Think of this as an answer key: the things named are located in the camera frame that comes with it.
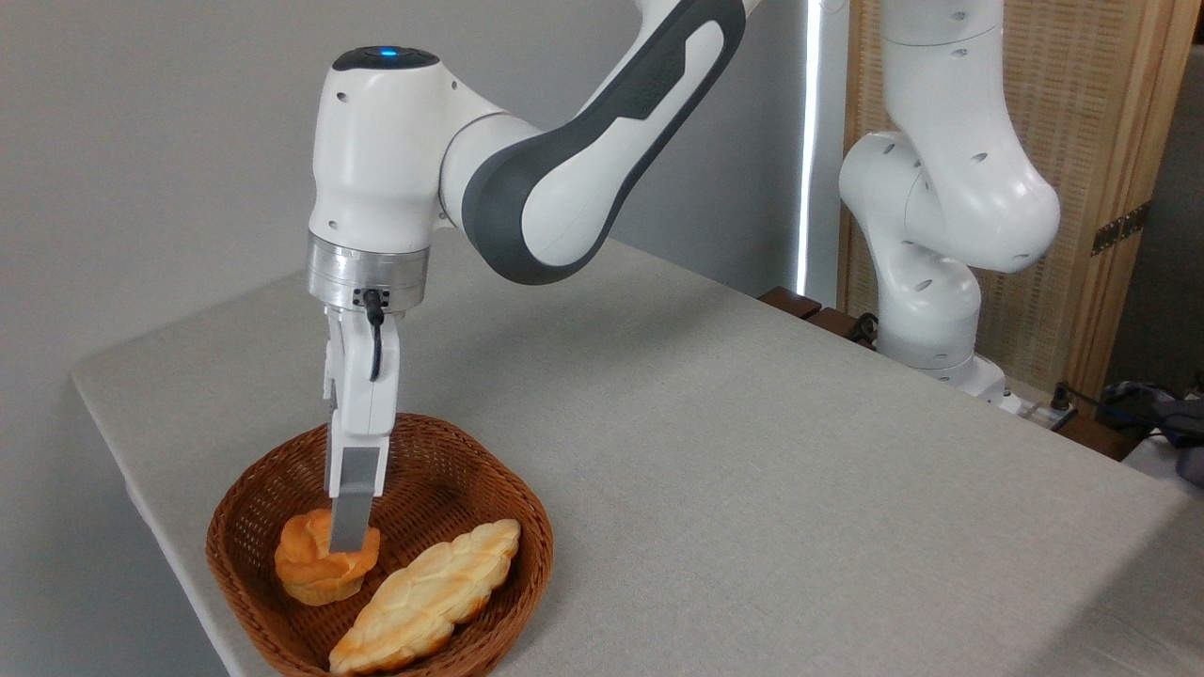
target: pastry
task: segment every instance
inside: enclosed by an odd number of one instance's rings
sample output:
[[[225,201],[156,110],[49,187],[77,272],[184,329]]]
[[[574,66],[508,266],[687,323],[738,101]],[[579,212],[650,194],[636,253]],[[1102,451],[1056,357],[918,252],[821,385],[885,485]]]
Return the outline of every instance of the pastry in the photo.
[[[276,575],[284,591],[309,606],[346,600],[360,591],[364,575],[376,566],[380,530],[368,528],[364,549],[330,552],[330,511],[318,508],[284,523],[276,548]]]
[[[389,575],[330,652],[330,671],[393,671],[443,648],[506,581],[519,531],[514,519],[482,524]]]

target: metal hinge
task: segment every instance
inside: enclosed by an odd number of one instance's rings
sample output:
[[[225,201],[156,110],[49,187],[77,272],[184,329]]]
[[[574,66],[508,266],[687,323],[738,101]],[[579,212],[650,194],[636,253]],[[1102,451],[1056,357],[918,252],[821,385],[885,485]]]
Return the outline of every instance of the metal hinge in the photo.
[[[1132,212],[1120,217],[1096,231],[1096,241],[1091,245],[1091,255],[1094,257],[1104,249],[1127,240],[1135,232],[1145,228],[1146,217],[1150,216],[1150,202],[1141,205]]]

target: table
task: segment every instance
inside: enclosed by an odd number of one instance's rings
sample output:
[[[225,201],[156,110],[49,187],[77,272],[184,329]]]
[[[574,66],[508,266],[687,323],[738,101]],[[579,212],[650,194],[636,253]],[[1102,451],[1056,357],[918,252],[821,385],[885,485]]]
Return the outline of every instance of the table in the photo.
[[[235,676],[205,531],[324,423],[325,326],[297,275],[73,370]],[[555,530],[496,675],[1204,673],[1204,504],[751,298],[614,241],[521,287],[441,230],[400,328],[400,408]]]

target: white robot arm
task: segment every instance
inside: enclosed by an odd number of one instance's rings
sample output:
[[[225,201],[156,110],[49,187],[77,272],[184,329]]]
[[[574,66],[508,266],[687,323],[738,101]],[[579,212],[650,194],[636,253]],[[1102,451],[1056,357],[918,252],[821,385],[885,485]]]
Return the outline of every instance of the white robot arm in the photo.
[[[903,131],[850,149],[840,196],[878,273],[879,352],[1003,406],[1003,372],[974,354],[967,265],[1033,264],[1060,208],[1008,116],[1002,25],[1002,0],[883,0],[884,95]]]
[[[760,0],[637,0],[636,43],[541,133],[419,49],[365,47],[326,76],[308,289],[325,304],[331,549],[360,548],[397,411],[394,318],[423,300],[431,232],[461,228],[503,277],[545,284],[597,253],[627,193],[730,61]]]

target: wicker basket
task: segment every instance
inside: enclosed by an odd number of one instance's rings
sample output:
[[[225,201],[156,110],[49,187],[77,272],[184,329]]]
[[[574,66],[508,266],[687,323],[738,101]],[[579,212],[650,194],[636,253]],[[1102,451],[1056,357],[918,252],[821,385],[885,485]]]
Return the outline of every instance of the wicker basket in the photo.
[[[523,525],[506,583],[443,650],[395,675],[489,673],[543,595],[551,573],[551,525],[521,479],[462,430],[435,418],[399,414],[391,447],[384,495],[372,504],[371,523],[382,536],[378,564],[362,589],[341,602],[309,607],[288,596],[273,560],[285,520],[330,506],[323,490],[325,425],[248,467],[213,513],[209,569],[255,648],[282,675],[331,675],[325,670],[330,649],[389,573],[485,522],[512,517]]]

